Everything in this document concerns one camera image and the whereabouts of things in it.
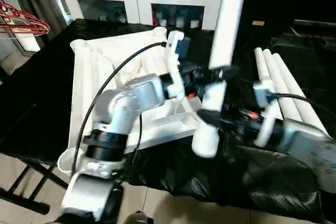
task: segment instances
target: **white plastic tray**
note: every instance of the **white plastic tray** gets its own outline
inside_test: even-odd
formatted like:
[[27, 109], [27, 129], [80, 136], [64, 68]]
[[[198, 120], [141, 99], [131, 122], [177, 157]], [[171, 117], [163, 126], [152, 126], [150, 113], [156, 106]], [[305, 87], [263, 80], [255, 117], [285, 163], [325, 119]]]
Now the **white plastic tray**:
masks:
[[[72, 107], [70, 134], [67, 150], [59, 157], [58, 168], [70, 175], [74, 147], [83, 121], [92, 99], [98, 89], [125, 59], [139, 49], [155, 43], [166, 41], [166, 29], [158, 27], [140, 33], [108, 37], [94, 40], [74, 40], [70, 43], [75, 53], [74, 82], [72, 90]], [[127, 81], [149, 73], [158, 75], [167, 73], [163, 60], [164, 48], [154, 47], [130, 61], [106, 89], [115, 89]], [[161, 107], [145, 111], [142, 114], [143, 131], [140, 149], [193, 135], [197, 127], [195, 111], [201, 107], [198, 98], [185, 99], [177, 103], [168, 100]], [[84, 135], [92, 130], [92, 118], [89, 118]], [[139, 121], [136, 121], [128, 138], [126, 152], [131, 152], [139, 137]]]

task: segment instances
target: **white plastic part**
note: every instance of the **white plastic part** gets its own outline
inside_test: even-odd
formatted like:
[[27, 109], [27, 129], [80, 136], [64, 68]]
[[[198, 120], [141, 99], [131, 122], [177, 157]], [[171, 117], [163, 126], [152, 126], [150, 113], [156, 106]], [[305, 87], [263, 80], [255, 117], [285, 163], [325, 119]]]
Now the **white plastic part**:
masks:
[[173, 85], [170, 86], [170, 94], [176, 96], [178, 101], [185, 98], [185, 91], [179, 68], [177, 67], [178, 54], [175, 52], [179, 40], [183, 40], [184, 33], [181, 31], [170, 32], [167, 40], [166, 50], [164, 51], [164, 64], [172, 77]]
[[[231, 65], [244, 0], [221, 0], [213, 40], [209, 68]], [[222, 110], [226, 82], [209, 85], [203, 97], [202, 108]], [[219, 136], [217, 128], [200, 121], [195, 131], [192, 149], [201, 157], [214, 157]]]
[[[66, 174], [68, 176], [71, 175], [71, 167], [72, 167], [72, 162], [74, 160], [73, 158], [74, 158], [74, 155], [75, 155], [75, 150], [76, 150], [75, 147], [67, 149], [65, 152], [63, 152], [59, 156], [58, 161], [57, 161], [57, 167], [58, 167], [58, 169], [62, 173]], [[76, 167], [78, 167], [79, 161], [80, 161], [83, 153], [84, 153], [84, 151], [82, 149], [78, 150]]]
[[[274, 90], [276, 93], [289, 94], [289, 90], [281, 76], [281, 73], [276, 65], [273, 55], [269, 49], [263, 51], [265, 61], [270, 73]], [[283, 98], [279, 100], [281, 110], [285, 118], [293, 119], [302, 122], [301, 116], [292, 98]]]
[[[268, 88], [268, 90], [270, 92], [274, 93], [273, 83], [271, 81], [271, 77], [270, 77], [269, 72], [268, 72], [267, 64], [265, 62], [265, 58], [264, 58], [264, 54], [262, 53], [262, 49], [260, 47], [257, 47], [256, 49], [254, 49], [254, 53], [255, 53], [255, 56], [256, 56], [259, 80], [264, 87]], [[279, 102], [277, 101], [274, 106], [277, 107], [276, 108], [276, 118], [282, 120], [282, 114], [281, 114]]]
[[197, 20], [197, 19], [193, 19], [190, 21], [190, 28], [193, 29], [193, 28], [197, 28], [200, 24], [200, 21]]
[[[60, 171], [70, 175], [74, 158], [74, 152], [71, 150], [76, 145], [84, 115], [98, 89], [118, 66], [118, 62], [122, 62], [131, 54], [149, 44], [166, 41], [166, 32], [166, 28], [157, 27], [140, 33], [94, 40], [78, 39], [70, 43], [75, 53], [70, 133], [68, 149], [58, 160]], [[120, 74], [111, 80], [106, 89], [115, 89], [122, 86], [124, 81], [130, 79], [130, 74], [133, 77], [139, 77], [149, 73], [158, 75], [167, 73], [163, 57], [164, 52], [163, 47], [154, 47], [143, 52], [135, 61], [136, 66], [134, 64], [132, 66], [132, 68], [139, 70], [138, 74], [135, 76], [134, 73], [128, 72], [129, 69], [122, 69]], [[198, 121], [195, 111], [200, 108], [200, 100], [194, 98], [191, 100], [184, 99], [182, 102], [168, 100], [163, 106], [145, 111], [142, 114], [143, 132], [140, 149], [193, 135]], [[87, 122], [84, 135], [88, 135], [92, 130], [92, 118], [95, 118], [94, 110]], [[138, 137], [139, 120], [135, 122], [129, 135], [126, 152], [134, 149]]]
[[273, 126], [277, 118], [279, 104], [273, 100], [265, 110], [264, 121], [261, 125], [257, 139], [254, 144], [258, 147], [265, 147], [273, 131]]
[[[273, 58], [276, 62], [276, 65], [278, 66], [278, 69], [280, 70], [281, 76], [282, 76], [289, 92], [291, 94], [296, 94], [296, 95], [299, 95], [301, 97], [306, 97], [304, 95], [303, 91], [301, 90], [300, 86], [296, 82], [295, 78], [293, 77], [293, 75], [291, 74], [289, 69], [287, 68], [286, 64], [282, 60], [281, 56], [279, 54], [273, 54]], [[319, 117], [315, 113], [315, 110], [310, 105], [310, 103], [305, 102], [305, 101], [301, 101], [301, 100], [297, 100], [297, 99], [293, 99], [293, 100], [294, 100], [294, 103], [295, 103], [297, 109], [299, 110], [300, 116], [301, 116], [304, 123], [311, 124], [311, 125], [319, 128], [319, 129], [323, 130], [326, 134], [328, 134], [327, 131], [326, 131], [326, 128], [324, 128], [321, 120], [319, 119]]]

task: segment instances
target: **glass cabinet door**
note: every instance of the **glass cabinet door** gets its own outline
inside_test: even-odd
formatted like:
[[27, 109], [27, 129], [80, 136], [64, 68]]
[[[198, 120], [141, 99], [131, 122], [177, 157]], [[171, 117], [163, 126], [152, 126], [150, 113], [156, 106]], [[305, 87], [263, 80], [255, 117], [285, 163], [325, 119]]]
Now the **glass cabinet door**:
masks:
[[78, 0], [85, 19], [127, 22], [125, 3], [113, 0]]
[[139, 23], [137, 0], [65, 0], [73, 19]]
[[140, 22], [214, 30], [221, 0], [138, 0]]
[[179, 29], [201, 29], [204, 6], [151, 4], [153, 25]]

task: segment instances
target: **wire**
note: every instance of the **wire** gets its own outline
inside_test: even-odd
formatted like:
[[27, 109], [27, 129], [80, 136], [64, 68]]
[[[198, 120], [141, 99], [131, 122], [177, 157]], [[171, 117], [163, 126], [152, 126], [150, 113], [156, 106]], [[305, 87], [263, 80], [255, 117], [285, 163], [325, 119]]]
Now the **wire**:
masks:
[[131, 164], [134, 164], [134, 161], [135, 161], [136, 156], [138, 154], [140, 142], [141, 142], [141, 135], [142, 135], [142, 114], [140, 114], [140, 116], [139, 116], [139, 122], [140, 122], [140, 125], [139, 125], [139, 139], [138, 139], [138, 143], [137, 143], [135, 149], [133, 150], [133, 156], [132, 156], [132, 159], [131, 159], [132, 160]]
[[293, 33], [294, 33], [296, 36], [303, 37], [301, 34], [299, 34], [297, 31], [295, 31], [294, 28], [293, 28], [292, 26], [290, 26], [290, 29], [293, 31]]
[[80, 126], [79, 129], [79, 133], [78, 133], [78, 137], [77, 137], [77, 141], [76, 141], [76, 150], [75, 150], [75, 156], [73, 159], [73, 163], [72, 163], [72, 168], [71, 168], [71, 176], [73, 176], [75, 174], [76, 171], [76, 162], [77, 162], [77, 156], [78, 156], [78, 151], [79, 151], [79, 146], [80, 146], [80, 142], [82, 140], [82, 135], [83, 135], [83, 131], [84, 131], [84, 127], [85, 124], [90, 116], [90, 113], [95, 105], [95, 103], [97, 102], [98, 96], [103, 92], [103, 90], [106, 88], [106, 86], [109, 84], [109, 82], [112, 80], [112, 78], [128, 63], [130, 62], [133, 58], [135, 58], [137, 55], [141, 54], [142, 52], [152, 48], [152, 47], [156, 47], [156, 46], [163, 46], [165, 47], [166, 42], [157, 42], [157, 43], [153, 43], [150, 44], [142, 49], [140, 49], [139, 51], [135, 52], [134, 54], [132, 54], [129, 58], [127, 58], [125, 61], [123, 61], [122, 64], [120, 64], [115, 71], [113, 71], [113, 73], [107, 78], [107, 80], [103, 83], [103, 85], [100, 87], [100, 89], [98, 90], [96, 96], [94, 97], [88, 111], [85, 114], [85, 117], [83, 119], [82, 125]]
[[274, 99], [280, 99], [280, 98], [293, 98], [293, 99], [298, 99], [301, 101], [305, 101], [310, 103], [311, 105], [314, 105], [316, 108], [322, 110], [324, 113], [330, 115], [334, 120], [336, 120], [336, 114], [333, 113], [331, 110], [327, 109], [326, 107], [317, 104], [316, 102], [306, 98], [306, 97], [301, 97], [299, 95], [296, 94], [282, 94], [282, 93], [273, 93], [270, 95], [272, 98]]

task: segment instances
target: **wall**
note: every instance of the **wall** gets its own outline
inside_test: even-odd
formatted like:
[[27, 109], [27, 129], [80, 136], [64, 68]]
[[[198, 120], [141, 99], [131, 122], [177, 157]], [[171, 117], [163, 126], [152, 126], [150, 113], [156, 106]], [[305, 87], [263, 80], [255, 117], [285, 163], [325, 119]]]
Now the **wall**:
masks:
[[[9, 3], [16, 8], [19, 8], [19, 4], [17, 0], [4, 0], [6, 3]], [[9, 38], [6, 34], [0, 35], [0, 61], [5, 59], [9, 54], [16, 50], [16, 46], [11, 39], [3, 39]]]

